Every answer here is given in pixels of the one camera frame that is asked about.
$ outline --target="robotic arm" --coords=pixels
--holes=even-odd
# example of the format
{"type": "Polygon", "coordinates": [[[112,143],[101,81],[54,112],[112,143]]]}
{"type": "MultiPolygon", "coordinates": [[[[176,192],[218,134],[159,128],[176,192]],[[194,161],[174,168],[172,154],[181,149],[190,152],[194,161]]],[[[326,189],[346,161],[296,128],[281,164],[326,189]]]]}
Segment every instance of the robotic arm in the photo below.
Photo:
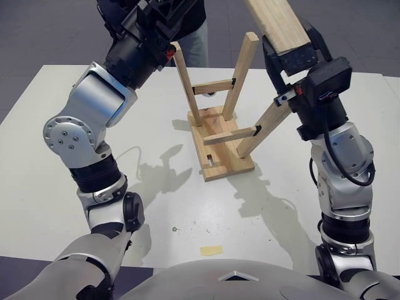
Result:
{"type": "Polygon", "coordinates": [[[322,36],[306,21],[311,40],[281,57],[264,37],[266,68],[278,97],[288,102],[302,126],[297,131],[310,141],[310,172],[317,186],[322,219],[322,244],[316,258],[322,280],[361,299],[390,299],[400,293],[397,279],[376,271],[374,236],[369,230],[373,200],[374,151],[348,117],[339,94],[350,87],[352,69],[344,57],[333,59],[322,36]],[[318,59],[317,51],[323,59],[318,59]],[[288,76],[309,69],[305,78],[285,84],[288,76]],[[313,162],[318,178],[313,173],[313,162]]]}
{"type": "Polygon", "coordinates": [[[91,234],[72,242],[33,282],[10,299],[109,299],[130,238],[144,222],[138,194],[127,192],[105,142],[138,99],[140,88],[162,70],[176,49],[170,44],[196,0],[98,0],[114,39],[104,65],[92,63],[74,85],[64,109],[44,126],[46,144],[78,185],[91,234]]]}

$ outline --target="person's leg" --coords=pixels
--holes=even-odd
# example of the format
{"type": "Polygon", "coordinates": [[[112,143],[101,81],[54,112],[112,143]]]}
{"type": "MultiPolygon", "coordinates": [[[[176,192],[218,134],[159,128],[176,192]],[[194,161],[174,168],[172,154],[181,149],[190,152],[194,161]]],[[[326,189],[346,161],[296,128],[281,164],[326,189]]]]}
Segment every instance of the person's leg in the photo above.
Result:
{"type": "Polygon", "coordinates": [[[208,28],[207,20],[200,28],[178,41],[182,48],[187,67],[208,67],[208,28]]]}

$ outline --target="white table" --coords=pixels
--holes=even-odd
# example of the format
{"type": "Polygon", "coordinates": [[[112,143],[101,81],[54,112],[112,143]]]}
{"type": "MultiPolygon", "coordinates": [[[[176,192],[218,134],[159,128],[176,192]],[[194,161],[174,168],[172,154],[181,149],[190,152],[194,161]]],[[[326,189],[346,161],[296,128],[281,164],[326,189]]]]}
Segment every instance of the white table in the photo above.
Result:
{"type": "MultiPolygon", "coordinates": [[[[88,233],[75,182],[42,139],[44,123],[61,110],[85,69],[44,66],[0,126],[2,256],[53,260],[88,233]]],[[[193,83],[201,83],[230,78],[233,70],[189,73],[193,83]]],[[[308,171],[311,147],[296,132],[298,117],[289,116],[253,152],[255,171],[205,183],[176,70],[156,72],[137,93],[139,101],[106,137],[129,178],[129,190],[138,192],[145,205],[146,223],[134,234],[123,264],[166,268],[204,259],[200,247],[221,244],[224,252],[215,258],[317,274],[314,247],[320,244],[321,212],[308,171]]],[[[250,70],[236,108],[239,127],[252,126],[275,94],[265,71],[250,70]]],[[[220,105],[225,95],[198,96],[199,106],[220,105]]],[[[399,274],[400,105],[378,74],[353,74],[351,89],[341,98],[376,153],[371,229],[377,265],[399,274]]]]}

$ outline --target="yellow sticky note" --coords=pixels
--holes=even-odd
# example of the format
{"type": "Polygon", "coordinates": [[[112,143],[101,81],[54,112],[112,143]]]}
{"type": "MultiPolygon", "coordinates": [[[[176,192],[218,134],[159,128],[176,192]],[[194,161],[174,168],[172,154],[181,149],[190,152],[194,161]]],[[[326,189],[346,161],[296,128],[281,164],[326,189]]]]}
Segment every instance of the yellow sticky note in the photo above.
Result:
{"type": "Polygon", "coordinates": [[[209,247],[201,247],[200,248],[201,255],[203,256],[212,256],[221,254],[223,251],[222,245],[219,246],[209,246],[209,247]]]}

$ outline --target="black cable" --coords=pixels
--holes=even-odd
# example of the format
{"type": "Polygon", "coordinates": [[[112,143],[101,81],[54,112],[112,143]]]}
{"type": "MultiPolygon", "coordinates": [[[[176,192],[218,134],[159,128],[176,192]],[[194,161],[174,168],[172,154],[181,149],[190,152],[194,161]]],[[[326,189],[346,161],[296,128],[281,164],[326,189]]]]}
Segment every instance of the black cable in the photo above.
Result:
{"type": "Polygon", "coordinates": [[[314,170],[313,170],[313,158],[310,158],[310,162],[309,162],[308,166],[310,168],[310,174],[311,174],[312,181],[314,181],[314,184],[317,186],[318,185],[317,179],[315,178],[314,170]]]}
{"type": "Polygon", "coordinates": [[[327,151],[329,153],[329,155],[332,157],[333,162],[335,163],[336,167],[339,169],[339,171],[342,173],[342,175],[349,181],[351,181],[352,183],[358,185],[358,186],[369,186],[373,183],[374,178],[375,178],[375,166],[374,166],[374,162],[372,162],[369,166],[368,166],[368,173],[369,173],[369,178],[367,182],[362,182],[362,181],[358,181],[355,180],[353,177],[351,177],[351,175],[345,170],[345,168],[343,167],[343,165],[340,163],[338,157],[336,156],[333,148],[332,148],[332,144],[331,144],[331,139],[329,138],[329,127],[328,127],[328,114],[327,114],[327,107],[324,106],[323,107],[323,126],[324,126],[324,139],[325,139],[325,145],[327,148],[327,151]]]}

